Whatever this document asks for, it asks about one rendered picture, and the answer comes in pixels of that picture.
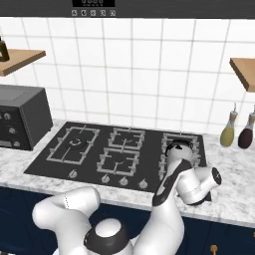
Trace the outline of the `black gas hob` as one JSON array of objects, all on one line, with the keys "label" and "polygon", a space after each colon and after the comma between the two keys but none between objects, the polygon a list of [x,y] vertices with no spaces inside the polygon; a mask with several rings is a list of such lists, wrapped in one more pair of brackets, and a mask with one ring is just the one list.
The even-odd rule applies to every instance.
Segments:
[{"label": "black gas hob", "polygon": [[[134,127],[65,123],[25,170],[27,174],[78,182],[154,192],[167,170],[165,150],[174,141],[186,140],[196,156],[195,166],[204,167],[203,136],[194,133]],[[76,178],[69,173],[75,169]],[[102,177],[110,177],[102,183]],[[120,185],[123,177],[126,186]],[[146,189],[138,183],[147,182]]]}]

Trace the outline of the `black toaster oven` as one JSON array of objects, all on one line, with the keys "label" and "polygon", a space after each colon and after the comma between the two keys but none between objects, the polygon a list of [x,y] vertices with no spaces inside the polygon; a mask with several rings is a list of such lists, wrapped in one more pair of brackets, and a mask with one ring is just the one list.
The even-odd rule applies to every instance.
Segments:
[{"label": "black toaster oven", "polygon": [[44,88],[0,85],[0,147],[32,150],[52,126]]}]

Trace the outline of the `yellow oil bottle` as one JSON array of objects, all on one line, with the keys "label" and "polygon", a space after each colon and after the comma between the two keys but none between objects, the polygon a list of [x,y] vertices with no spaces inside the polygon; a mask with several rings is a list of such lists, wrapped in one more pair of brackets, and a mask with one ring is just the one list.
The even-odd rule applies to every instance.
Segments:
[{"label": "yellow oil bottle", "polygon": [[237,116],[238,113],[236,112],[236,110],[231,111],[229,114],[228,123],[220,136],[220,144],[223,147],[229,147],[234,140],[234,125]]}]

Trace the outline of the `dark red vinegar bottle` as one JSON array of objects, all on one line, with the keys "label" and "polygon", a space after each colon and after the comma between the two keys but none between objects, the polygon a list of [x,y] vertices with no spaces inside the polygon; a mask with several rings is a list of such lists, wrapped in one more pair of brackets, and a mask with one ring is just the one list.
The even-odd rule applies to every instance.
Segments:
[{"label": "dark red vinegar bottle", "polygon": [[246,149],[251,145],[253,141],[254,124],[255,124],[255,107],[254,107],[254,111],[249,114],[248,122],[238,137],[239,147]]}]

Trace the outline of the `dark range hood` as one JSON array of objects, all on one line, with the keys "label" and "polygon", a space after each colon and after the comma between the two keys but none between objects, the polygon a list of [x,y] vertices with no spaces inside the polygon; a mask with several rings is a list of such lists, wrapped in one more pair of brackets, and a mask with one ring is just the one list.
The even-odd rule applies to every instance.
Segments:
[{"label": "dark range hood", "polygon": [[255,19],[255,0],[0,0],[0,17]]}]

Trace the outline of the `navy cupboard door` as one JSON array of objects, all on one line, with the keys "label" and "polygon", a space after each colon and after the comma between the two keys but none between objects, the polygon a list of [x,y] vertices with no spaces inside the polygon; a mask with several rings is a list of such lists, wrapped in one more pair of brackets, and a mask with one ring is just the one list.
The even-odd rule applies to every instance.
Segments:
[{"label": "navy cupboard door", "polygon": [[255,229],[213,223],[209,243],[217,246],[217,255],[255,255]]},{"label": "navy cupboard door", "polygon": [[182,255],[202,255],[211,222],[189,217],[183,218],[185,227]]},{"label": "navy cupboard door", "polygon": [[20,192],[0,187],[0,251],[15,255],[51,255],[32,226]]}]

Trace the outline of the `wooden wall shelf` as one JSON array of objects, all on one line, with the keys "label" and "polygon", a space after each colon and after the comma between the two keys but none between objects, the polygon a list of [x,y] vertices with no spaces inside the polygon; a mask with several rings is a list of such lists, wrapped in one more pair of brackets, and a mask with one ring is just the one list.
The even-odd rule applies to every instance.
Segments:
[{"label": "wooden wall shelf", "polygon": [[255,58],[231,58],[231,68],[249,93],[255,93]]},{"label": "wooden wall shelf", "polygon": [[0,62],[0,77],[8,76],[46,56],[44,50],[9,49],[8,53],[10,60],[7,62]]}]

